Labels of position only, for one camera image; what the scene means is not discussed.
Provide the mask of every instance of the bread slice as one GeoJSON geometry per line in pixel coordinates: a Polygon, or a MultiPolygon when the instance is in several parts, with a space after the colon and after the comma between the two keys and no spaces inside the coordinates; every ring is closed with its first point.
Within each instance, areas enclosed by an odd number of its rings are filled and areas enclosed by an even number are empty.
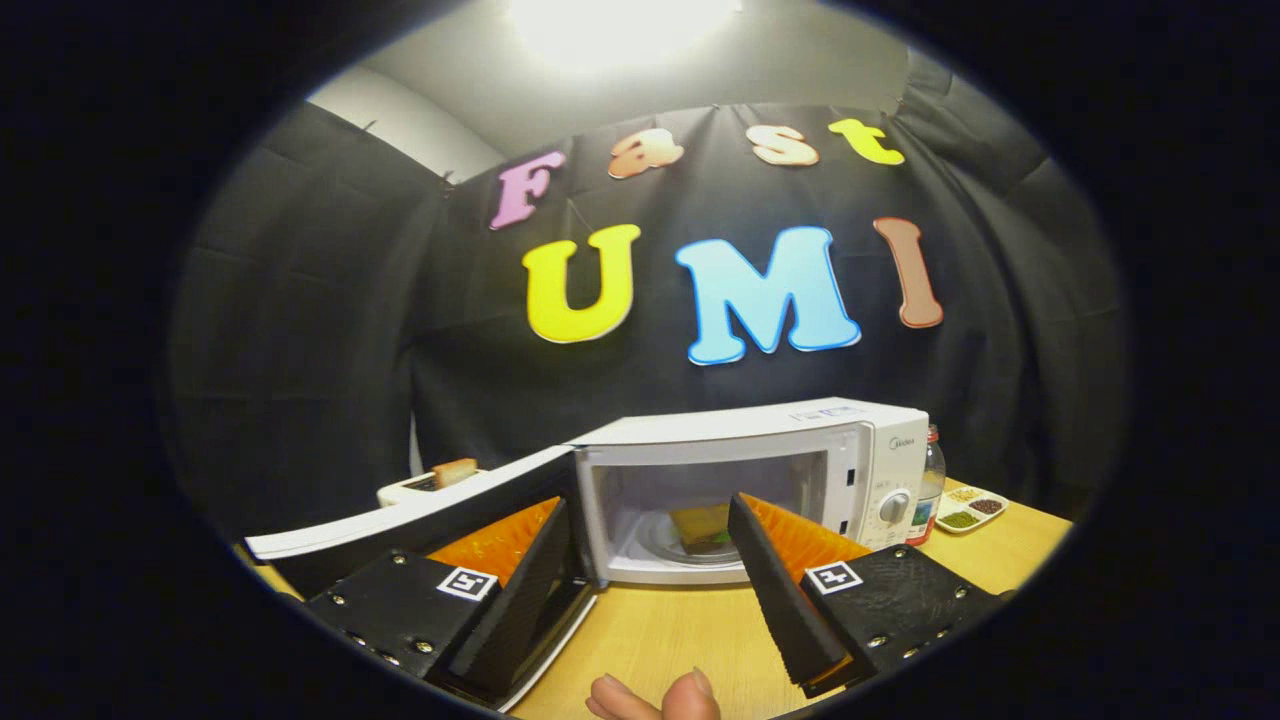
{"type": "Polygon", "coordinates": [[[671,510],[667,514],[680,533],[680,544],[690,555],[714,552],[728,542],[727,502],[671,510]]]}
{"type": "Polygon", "coordinates": [[[474,457],[462,457],[461,460],[454,460],[453,462],[445,462],[431,468],[431,471],[435,473],[436,488],[445,488],[460,480],[470,478],[476,474],[476,470],[477,468],[474,457]]]}

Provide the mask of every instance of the blue letter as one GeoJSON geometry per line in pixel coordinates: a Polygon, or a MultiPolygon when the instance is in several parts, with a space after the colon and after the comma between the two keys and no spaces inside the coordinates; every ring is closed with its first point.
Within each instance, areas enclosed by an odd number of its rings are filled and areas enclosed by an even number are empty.
{"type": "Polygon", "coordinates": [[[765,352],[778,348],[788,304],[795,305],[796,324],[787,340],[796,350],[858,342],[863,331],[845,314],[828,246],[831,233],[823,228],[785,229],[773,242],[763,278],[723,240],[681,247],[676,263],[689,268],[698,302],[698,342],[689,346],[689,359],[696,365],[718,365],[746,355],[746,343],[730,329],[730,309],[765,352]]]}

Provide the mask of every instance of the glass bottle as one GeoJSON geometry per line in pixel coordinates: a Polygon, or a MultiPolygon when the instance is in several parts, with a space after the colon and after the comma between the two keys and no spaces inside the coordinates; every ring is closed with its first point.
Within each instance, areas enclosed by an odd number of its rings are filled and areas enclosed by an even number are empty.
{"type": "Polygon", "coordinates": [[[920,478],[920,496],[911,515],[911,529],[906,532],[908,544],[922,544],[933,534],[938,519],[938,505],[947,482],[947,461],[938,447],[938,427],[929,425],[928,445],[924,448],[924,477],[920,478]]]}

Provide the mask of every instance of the hand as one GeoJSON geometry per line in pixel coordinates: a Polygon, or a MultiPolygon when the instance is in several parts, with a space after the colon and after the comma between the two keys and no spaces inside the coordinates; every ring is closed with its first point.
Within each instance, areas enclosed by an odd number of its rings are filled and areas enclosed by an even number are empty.
{"type": "Polygon", "coordinates": [[[645,702],[609,674],[591,683],[586,708],[603,720],[721,720],[712,684],[698,667],[676,678],[662,697],[662,710],[645,702]]]}

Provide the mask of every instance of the brown letter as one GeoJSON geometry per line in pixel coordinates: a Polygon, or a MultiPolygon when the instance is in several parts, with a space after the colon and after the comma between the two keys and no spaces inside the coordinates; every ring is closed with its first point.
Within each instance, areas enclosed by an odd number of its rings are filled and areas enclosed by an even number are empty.
{"type": "Polygon", "coordinates": [[[685,149],[676,145],[669,131],[653,128],[623,137],[613,146],[612,152],[614,158],[609,163],[609,177],[623,179],[649,168],[669,165],[685,154],[685,149]]]}
{"type": "Polygon", "coordinates": [[[933,297],[929,270],[920,255],[920,228],[901,218],[879,218],[872,223],[888,242],[902,284],[902,307],[897,316],[909,328],[931,328],[942,322],[942,305],[933,297]]]}

